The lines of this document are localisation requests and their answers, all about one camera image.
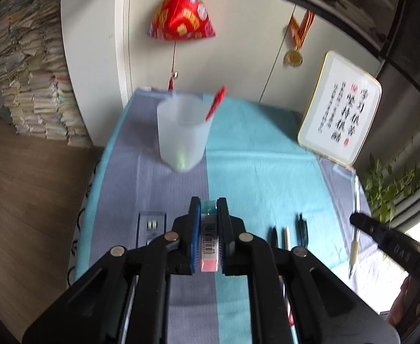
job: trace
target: orange ribbon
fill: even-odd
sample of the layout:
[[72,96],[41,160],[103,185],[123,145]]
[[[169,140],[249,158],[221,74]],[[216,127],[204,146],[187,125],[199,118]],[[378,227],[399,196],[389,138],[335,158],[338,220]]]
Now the orange ribbon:
[[306,39],[307,32],[309,31],[310,26],[312,26],[312,22],[314,22],[314,18],[315,14],[312,11],[307,10],[301,27],[299,27],[296,19],[293,16],[291,17],[289,27],[293,35],[293,40],[296,44],[296,50],[300,50],[302,48],[304,40]]

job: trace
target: stack of papers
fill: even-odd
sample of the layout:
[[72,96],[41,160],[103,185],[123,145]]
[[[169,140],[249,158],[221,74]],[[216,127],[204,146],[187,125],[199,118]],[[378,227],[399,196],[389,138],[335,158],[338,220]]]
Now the stack of papers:
[[92,145],[68,75],[60,0],[2,0],[0,85],[17,133]]

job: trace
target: hanging red decoration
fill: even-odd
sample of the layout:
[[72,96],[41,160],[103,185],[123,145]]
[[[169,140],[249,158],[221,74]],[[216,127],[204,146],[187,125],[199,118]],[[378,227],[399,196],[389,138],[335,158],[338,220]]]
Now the hanging red decoration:
[[164,0],[154,15],[148,36],[159,40],[212,38],[215,31],[201,0]]

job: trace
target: medal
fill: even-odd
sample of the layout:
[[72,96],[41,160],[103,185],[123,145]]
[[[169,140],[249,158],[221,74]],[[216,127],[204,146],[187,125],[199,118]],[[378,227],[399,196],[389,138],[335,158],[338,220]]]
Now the medal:
[[304,16],[303,22],[301,27],[299,27],[298,22],[292,16],[289,27],[291,29],[291,34],[293,36],[294,43],[296,44],[296,48],[294,50],[290,50],[285,54],[285,63],[289,64],[292,67],[299,67],[302,65],[303,58],[300,53],[302,45],[304,44],[304,40],[306,39],[307,32],[312,26],[312,22],[314,22],[315,14],[312,11],[307,10],[306,15]]
[[297,50],[290,50],[285,54],[285,62],[290,66],[299,67],[302,65],[302,55]]

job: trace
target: metal bolt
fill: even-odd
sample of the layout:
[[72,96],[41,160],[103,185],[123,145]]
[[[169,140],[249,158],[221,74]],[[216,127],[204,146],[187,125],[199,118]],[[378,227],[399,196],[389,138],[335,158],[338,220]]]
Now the metal bolt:
[[164,238],[169,242],[174,242],[179,238],[179,235],[176,232],[167,232],[164,234]]
[[110,250],[111,256],[119,257],[124,254],[124,247],[122,246],[115,246]]
[[294,247],[293,253],[298,257],[306,257],[307,256],[307,248],[305,248],[305,247]]
[[242,242],[251,242],[253,240],[253,235],[250,233],[240,233],[239,234],[239,239]]

